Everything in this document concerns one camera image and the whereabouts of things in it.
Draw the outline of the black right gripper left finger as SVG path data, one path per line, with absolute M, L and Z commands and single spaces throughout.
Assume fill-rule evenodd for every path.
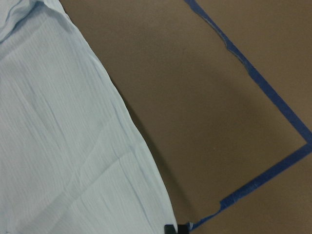
M 164 225 L 164 233 L 165 234 L 176 234 L 176 229 L 173 224 Z

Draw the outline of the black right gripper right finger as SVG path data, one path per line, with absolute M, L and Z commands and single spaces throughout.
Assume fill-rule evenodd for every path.
M 186 224 L 178 224 L 177 234 L 189 234 L 189 228 Z

